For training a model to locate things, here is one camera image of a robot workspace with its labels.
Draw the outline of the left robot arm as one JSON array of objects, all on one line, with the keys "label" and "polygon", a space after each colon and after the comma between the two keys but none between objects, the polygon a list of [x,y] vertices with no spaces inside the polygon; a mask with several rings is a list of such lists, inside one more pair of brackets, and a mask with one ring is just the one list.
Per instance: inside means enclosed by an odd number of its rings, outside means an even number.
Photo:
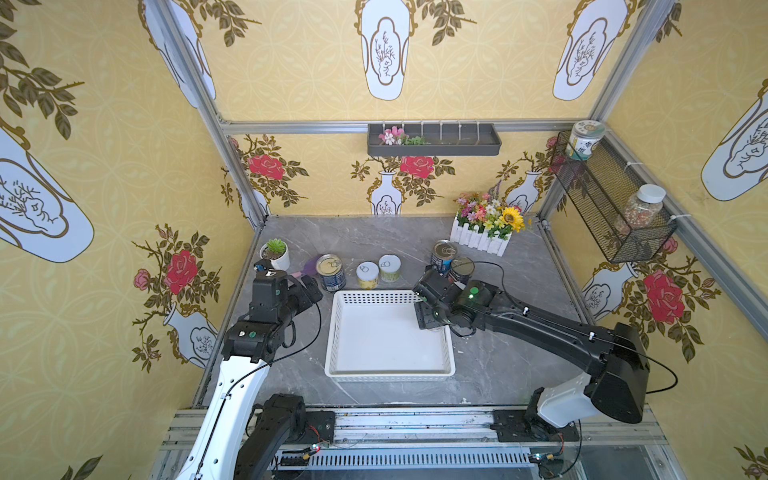
[{"label": "left robot arm", "polygon": [[246,433],[251,410],[281,348],[297,338],[296,317],[319,306],[317,282],[282,270],[255,274],[248,312],[229,328],[211,403],[180,479],[260,479],[280,447],[306,428],[301,396],[274,394],[263,405],[254,430]]}]

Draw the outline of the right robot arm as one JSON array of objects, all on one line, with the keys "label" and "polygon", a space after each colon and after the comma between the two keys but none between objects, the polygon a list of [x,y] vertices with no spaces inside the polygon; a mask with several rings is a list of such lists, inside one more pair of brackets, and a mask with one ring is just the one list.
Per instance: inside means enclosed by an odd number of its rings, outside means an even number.
[{"label": "right robot arm", "polygon": [[650,365],[639,335],[629,325],[576,323],[487,282],[453,282],[433,267],[425,270],[413,291],[421,299],[416,315],[422,329],[446,326],[500,333],[580,368],[573,379],[534,391],[523,416],[528,432],[551,435],[598,414],[626,424],[642,421]]}]

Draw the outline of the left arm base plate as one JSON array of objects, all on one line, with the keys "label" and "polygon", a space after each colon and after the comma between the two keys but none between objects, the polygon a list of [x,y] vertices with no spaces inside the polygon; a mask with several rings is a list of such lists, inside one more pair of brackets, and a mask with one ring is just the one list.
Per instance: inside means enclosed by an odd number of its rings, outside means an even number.
[{"label": "left arm base plate", "polygon": [[306,412],[306,429],[297,441],[300,445],[332,443],[335,437],[336,413],[331,410]]}]

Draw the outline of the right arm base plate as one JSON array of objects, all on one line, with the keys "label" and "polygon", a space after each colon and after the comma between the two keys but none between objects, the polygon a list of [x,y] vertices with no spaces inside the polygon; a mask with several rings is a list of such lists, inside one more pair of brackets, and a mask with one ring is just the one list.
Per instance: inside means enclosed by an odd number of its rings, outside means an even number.
[{"label": "right arm base plate", "polygon": [[523,410],[494,410],[490,429],[501,443],[572,442],[580,439],[577,426],[553,427],[537,416],[529,418]]}]

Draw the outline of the dark red label can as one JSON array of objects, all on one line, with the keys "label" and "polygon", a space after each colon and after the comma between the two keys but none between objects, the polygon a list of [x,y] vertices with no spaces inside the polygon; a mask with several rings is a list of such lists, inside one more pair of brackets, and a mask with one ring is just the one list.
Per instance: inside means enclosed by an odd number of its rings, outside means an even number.
[{"label": "dark red label can", "polygon": [[467,257],[458,257],[451,262],[448,272],[449,277],[454,282],[466,284],[471,280],[475,272],[475,263]]}]

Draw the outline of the large blue can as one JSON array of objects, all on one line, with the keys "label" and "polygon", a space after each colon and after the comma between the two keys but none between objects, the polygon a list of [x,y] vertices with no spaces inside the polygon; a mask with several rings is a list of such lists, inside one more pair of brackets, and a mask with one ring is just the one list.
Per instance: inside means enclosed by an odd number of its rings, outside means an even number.
[{"label": "large blue can", "polygon": [[458,253],[458,247],[455,243],[449,240],[438,240],[432,247],[430,253],[430,264],[440,274],[446,274],[450,268],[453,260]]},{"label": "large blue can", "polygon": [[316,271],[323,288],[336,292],[346,286],[346,276],[341,258],[335,254],[324,254],[317,259]]}]

